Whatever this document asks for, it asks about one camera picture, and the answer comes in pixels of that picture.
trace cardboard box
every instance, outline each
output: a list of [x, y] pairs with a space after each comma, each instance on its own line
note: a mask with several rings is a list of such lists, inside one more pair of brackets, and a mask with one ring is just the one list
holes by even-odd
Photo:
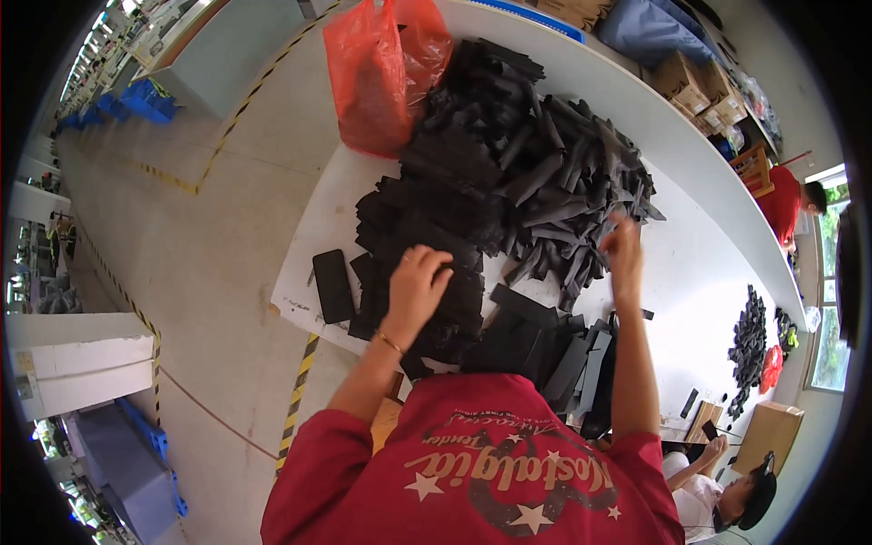
[[709, 128], [712, 131], [712, 134], [720, 133], [724, 129], [726, 129], [729, 123], [721, 117], [720, 113], [714, 109], [713, 106], [709, 106], [704, 112], [700, 113], [698, 118], [702, 119], [706, 124], [708, 124]]
[[674, 51], [654, 72], [653, 87], [697, 115], [711, 104], [700, 82], [697, 67], [679, 51]]
[[539, 0], [535, 7], [583, 31], [592, 32], [593, 25], [605, 17], [613, 3], [613, 0]]
[[763, 463], [766, 453], [774, 451], [774, 472], [778, 475], [794, 445], [803, 414], [801, 409], [774, 401], [758, 403], [732, 470], [747, 475]]
[[711, 61], [699, 72], [705, 96], [712, 102], [712, 108], [728, 125], [735, 125], [748, 115], [739, 90], [732, 86], [730, 78], [717, 62]]
[[712, 126], [708, 124], [708, 122], [702, 118], [702, 116], [697, 116], [691, 119], [691, 123], [693, 126], [697, 127], [697, 130], [700, 131], [703, 136], [709, 137], [714, 133], [712, 132]]
[[678, 102], [674, 98], [669, 99], [669, 103], [672, 104], [673, 106], [675, 106], [675, 109], [678, 110], [679, 112], [681, 112], [681, 115], [685, 116], [687, 119], [690, 119], [691, 121], [693, 121], [693, 118], [696, 117], [693, 115], [693, 112], [691, 112], [690, 110], [685, 108], [685, 106], [683, 104], [681, 104], [680, 102]]

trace worker in white shirt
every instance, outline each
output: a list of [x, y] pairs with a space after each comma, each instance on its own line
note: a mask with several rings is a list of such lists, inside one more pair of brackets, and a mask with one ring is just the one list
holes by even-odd
[[726, 487], [712, 479], [712, 470], [728, 447], [726, 436], [709, 441], [692, 463], [681, 452], [667, 453], [663, 473], [685, 527], [685, 543], [701, 542], [732, 525], [748, 530], [757, 524], [775, 497], [772, 453], [763, 464]]

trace black hair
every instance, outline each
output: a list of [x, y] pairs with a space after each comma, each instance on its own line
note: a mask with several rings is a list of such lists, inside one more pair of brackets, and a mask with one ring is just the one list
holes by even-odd
[[827, 192], [819, 181], [810, 181], [806, 184], [806, 195], [821, 214], [827, 213]]
[[745, 509], [742, 515], [732, 522], [743, 530], [753, 527], [760, 521], [775, 496], [774, 475], [768, 473], [764, 467], [753, 469], [748, 476], [751, 477], [753, 489], [745, 499]]

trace red t-shirt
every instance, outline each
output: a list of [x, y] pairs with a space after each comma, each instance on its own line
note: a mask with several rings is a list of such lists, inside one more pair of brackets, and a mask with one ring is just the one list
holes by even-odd
[[787, 167], [773, 167], [769, 171], [769, 180], [775, 185], [775, 190], [758, 197], [757, 204], [778, 242], [785, 244], [794, 233], [796, 216], [800, 212], [800, 183]]
[[[660, 438], [608, 455], [516, 375], [415, 385], [375, 456], [369, 426], [321, 411], [300, 426], [263, 514], [285, 543], [684, 543]], [[515, 538], [533, 536], [523, 541]]]

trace smartphone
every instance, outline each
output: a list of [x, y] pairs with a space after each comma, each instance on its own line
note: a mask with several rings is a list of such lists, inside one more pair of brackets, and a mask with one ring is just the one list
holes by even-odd
[[318, 254], [312, 258], [321, 315], [325, 324], [335, 324], [354, 318], [354, 301], [345, 270], [345, 255], [341, 249]]
[[703, 433], [705, 433], [705, 436], [710, 441], [718, 438], [718, 430], [715, 429], [714, 424], [712, 424], [711, 420], [703, 424]]

